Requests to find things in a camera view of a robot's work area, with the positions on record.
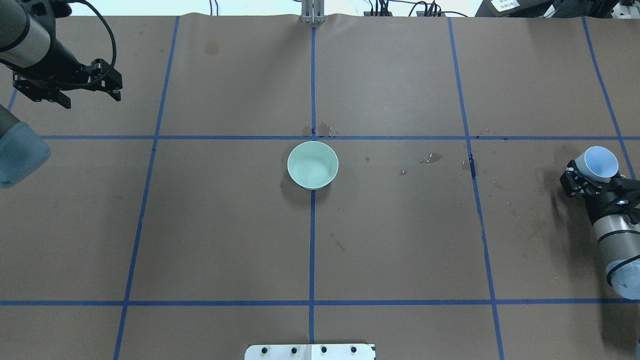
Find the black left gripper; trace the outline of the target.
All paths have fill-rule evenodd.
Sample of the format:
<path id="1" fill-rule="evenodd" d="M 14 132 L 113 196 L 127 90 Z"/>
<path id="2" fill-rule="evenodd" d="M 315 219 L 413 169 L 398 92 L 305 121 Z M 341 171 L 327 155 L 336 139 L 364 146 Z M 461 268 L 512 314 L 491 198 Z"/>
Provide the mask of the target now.
<path id="1" fill-rule="evenodd" d="M 103 92 L 115 101 L 122 100 L 122 75 L 102 58 L 89 65 L 79 64 L 71 71 L 45 76 L 13 66 L 13 87 L 31 101 L 48 101 L 71 109 L 72 102 L 65 92 L 86 90 Z"/>

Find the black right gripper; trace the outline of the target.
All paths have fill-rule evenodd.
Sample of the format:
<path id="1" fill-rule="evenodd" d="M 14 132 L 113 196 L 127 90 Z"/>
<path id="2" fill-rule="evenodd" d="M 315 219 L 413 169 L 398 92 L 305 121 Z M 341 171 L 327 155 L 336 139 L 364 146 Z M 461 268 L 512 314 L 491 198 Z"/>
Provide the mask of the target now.
<path id="1" fill-rule="evenodd" d="M 578 169 L 571 159 L 559 178 L 563 192 L 569 197 L 583 196 L 590 223 L 610 215 L 624 215 L 631 224 L 640 221 L 640 181 L 614 177 L 608 183 L 600 183 Z"/>

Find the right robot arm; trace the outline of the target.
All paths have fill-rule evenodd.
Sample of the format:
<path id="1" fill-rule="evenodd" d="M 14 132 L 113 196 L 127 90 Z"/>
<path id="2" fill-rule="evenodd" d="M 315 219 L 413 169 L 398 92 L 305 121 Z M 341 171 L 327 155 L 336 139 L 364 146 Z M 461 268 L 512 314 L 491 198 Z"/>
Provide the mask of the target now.
<path id="1" fill-rule="evenodd" d="M 581 198 L 594 232 L 606 283 L 618 296 L 640 298 L 639 181 L 615 173 L 598 181 L 579 169 L 576 160 L 567 163 L 559 178 L 569 198 Z"/>

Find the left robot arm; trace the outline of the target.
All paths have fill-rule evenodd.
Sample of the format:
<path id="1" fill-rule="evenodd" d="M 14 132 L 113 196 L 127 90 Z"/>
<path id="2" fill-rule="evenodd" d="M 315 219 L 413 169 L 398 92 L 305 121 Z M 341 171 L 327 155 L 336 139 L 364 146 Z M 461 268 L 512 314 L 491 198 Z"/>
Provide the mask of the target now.
<path id="1" fill-rule="evenodd" d="M 115 68 L 117 44 L 98 9 L 83 0 L 109 35 L 111 59 L 83 64 L 57 38 L 57 20 L 72 13 L 70 0 L 3 0 L 0 3 L 0 61 L 13 73 L 16 91 L 34 102 L 48 101 L 70 109 L 67 92 L 103 92 L 121 101 L 122 75 Z M 0 182 L 9 189 L 44 164 L 51 148 L 5 106 L 0 119 Z"/>

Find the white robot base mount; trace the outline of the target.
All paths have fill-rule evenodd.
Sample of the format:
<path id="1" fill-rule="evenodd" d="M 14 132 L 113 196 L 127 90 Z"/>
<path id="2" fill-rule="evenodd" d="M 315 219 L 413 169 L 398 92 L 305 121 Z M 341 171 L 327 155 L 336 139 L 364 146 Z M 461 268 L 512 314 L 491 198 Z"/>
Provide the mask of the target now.
<path id="1" fill-rule="evenodd" d="M 255 344 L 249 346 L 245 360 L 375 360 L 374 344 Z"/>

